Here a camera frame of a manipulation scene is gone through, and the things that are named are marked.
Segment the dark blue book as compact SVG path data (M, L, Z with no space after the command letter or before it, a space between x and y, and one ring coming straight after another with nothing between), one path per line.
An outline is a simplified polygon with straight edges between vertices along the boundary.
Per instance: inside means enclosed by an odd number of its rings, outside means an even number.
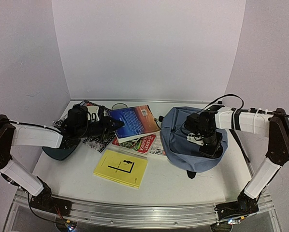
M148 105L112 110L109 116L124 123L122 127L115 130L120 144L155 134L161 130Z

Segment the blue grey backpack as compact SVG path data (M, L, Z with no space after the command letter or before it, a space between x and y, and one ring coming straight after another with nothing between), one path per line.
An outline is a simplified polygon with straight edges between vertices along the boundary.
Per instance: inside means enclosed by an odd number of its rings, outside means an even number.
M187 140L189 131L183 128L188 115L200 111L199 108L188 106L173 107L161 122L160 138L163 149L169 161L176 167L187 172L193 179L196 173L208 171L221 161L228 148L226 130L218 129L221 134L221 144L217 157L209 157L201 153L201 146Z

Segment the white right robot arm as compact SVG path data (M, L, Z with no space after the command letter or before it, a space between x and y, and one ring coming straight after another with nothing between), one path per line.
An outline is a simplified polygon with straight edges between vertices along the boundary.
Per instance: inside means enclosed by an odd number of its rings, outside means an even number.
M211 158L221 146L222 135L218 130L238 133L248 157L257 158L260 164L237 200L220 203L215 210L219 221L258 212L261 192L289 161L289 115L285 110L212 105L187 116L184 127L189 131L188 141L200 145L200 153Z

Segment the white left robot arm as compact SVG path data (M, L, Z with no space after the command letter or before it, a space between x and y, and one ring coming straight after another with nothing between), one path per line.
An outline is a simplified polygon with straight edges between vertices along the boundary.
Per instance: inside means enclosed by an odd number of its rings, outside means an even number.
M85 138L108 140L124 122L105 112L104 106L93 111L76 104L53 127L10 120L0 115L0 175L28 194L30 208L68 215L71 202L53 197L49 185L32 174L24 158L14 151L42 151L55 161L68 158Z

